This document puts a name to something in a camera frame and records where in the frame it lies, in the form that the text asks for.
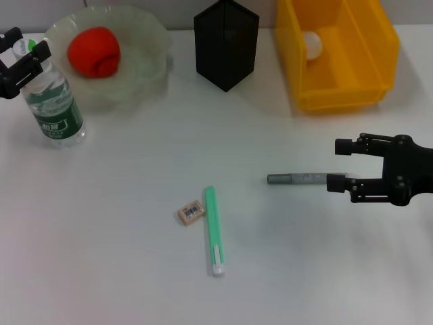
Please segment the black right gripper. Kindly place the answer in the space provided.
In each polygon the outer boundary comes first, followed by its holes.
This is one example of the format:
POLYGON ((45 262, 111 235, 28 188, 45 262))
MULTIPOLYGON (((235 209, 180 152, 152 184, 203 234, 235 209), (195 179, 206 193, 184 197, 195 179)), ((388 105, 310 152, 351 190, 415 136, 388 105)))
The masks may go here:
POLYGON ((365 154, 384 158, 384 180, 327 174, 327 191, 347 191, 352 203, 390 202, 403 207, 418 194, 432 193, 432 149, 417 145, 409 135, 389 137, 361 133, 354 142, 351 139, 336 139, 335 154, 365 154))

